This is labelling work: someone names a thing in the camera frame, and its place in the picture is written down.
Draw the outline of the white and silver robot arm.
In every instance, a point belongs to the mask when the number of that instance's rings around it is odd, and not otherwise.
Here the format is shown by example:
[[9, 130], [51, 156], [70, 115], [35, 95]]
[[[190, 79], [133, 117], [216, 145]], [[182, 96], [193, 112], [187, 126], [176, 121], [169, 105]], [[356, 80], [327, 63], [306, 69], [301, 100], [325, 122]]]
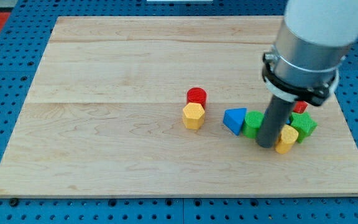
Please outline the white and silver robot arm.
[[358, 0], [289, 0], [273, 72], [293, 86], [321, 86], [335, 77], [357, 38]]

